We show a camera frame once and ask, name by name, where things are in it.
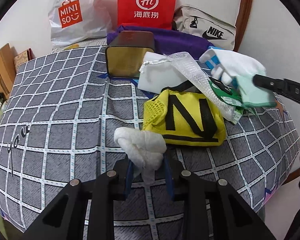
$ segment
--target purple cloth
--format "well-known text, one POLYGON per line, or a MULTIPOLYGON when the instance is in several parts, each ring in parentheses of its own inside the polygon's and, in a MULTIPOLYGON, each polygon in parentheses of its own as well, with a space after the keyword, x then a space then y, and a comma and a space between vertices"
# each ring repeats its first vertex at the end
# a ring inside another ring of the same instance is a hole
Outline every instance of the purple cloth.
POLYGON ((172 30, 120 25, 116 32, 108 33, 107 44, 109 45, 122 31, 147 31, 154 34, 155 53, 170 55, 177 52, 186 51, 195 59, 208 49, 214 46, 205 38, 194 36, 188 33, 181 33, 172 30))

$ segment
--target nike waist bag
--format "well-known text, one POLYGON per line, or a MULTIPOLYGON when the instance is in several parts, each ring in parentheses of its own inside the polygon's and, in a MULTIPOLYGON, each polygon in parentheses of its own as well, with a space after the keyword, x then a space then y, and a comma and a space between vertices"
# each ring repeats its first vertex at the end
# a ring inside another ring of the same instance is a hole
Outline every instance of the nike waist bag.
POLYGON ((163 90, 144 103, 143 130, 162 134, 168 144, 219 146, 226 128, 218 108, 205 95, 163 90))
POLYGON ((178 31, 206 38, 216 47, 233 50, 235 26, 189 5, 175 11, 174 22, 178 31))

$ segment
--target wooden furniture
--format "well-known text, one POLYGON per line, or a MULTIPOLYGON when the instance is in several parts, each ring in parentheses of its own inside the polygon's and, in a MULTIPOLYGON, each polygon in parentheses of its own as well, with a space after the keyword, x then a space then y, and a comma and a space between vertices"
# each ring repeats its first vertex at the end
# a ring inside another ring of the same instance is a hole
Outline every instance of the wooden furniture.
POLYGON ((251 7, 253 0, 241 0, 239 14, 237 17, 237 21, 235 23, 235 27, 237 28, 235 35, 235 44, 234 51, 238 51, 241 41, 243 39, 244 33, 247 28, 251 7))
POLYGON ((290 173, 289 176, 287 177, 287 179, 285 180, 285 182, 283 183, 283 185, 287 184, 290 181, 293 181, 293 180, 295 180, 295 179, 297 179, 299 177, 300 177, 300 168, 297 169, 296 171, 290 173))
POLYGON ((0 93, 2 92, 6 99, 9 98, 12 91, 15 77, 13 54, 7 43, 0 49, 0 93))

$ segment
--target haidilao logo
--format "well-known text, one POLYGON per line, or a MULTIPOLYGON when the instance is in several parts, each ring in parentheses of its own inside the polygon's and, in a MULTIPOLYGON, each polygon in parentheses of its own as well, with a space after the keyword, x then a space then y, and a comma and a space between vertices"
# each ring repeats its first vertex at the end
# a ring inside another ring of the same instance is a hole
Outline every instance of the haidilao logo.
POLYGON ((143 10, 152 10, 158 6, 159 0, 136 0, 139 8, 143 10))

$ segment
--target miniso plastic bag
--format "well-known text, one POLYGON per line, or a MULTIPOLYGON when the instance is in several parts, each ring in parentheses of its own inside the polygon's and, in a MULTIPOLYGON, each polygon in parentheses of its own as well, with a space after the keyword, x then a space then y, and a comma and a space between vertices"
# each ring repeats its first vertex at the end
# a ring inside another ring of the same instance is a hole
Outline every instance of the miniso plastic bag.
POLYGON ((112 24, 102 0, 50 0, 51 42, 59 48, 107 36, 112 24))

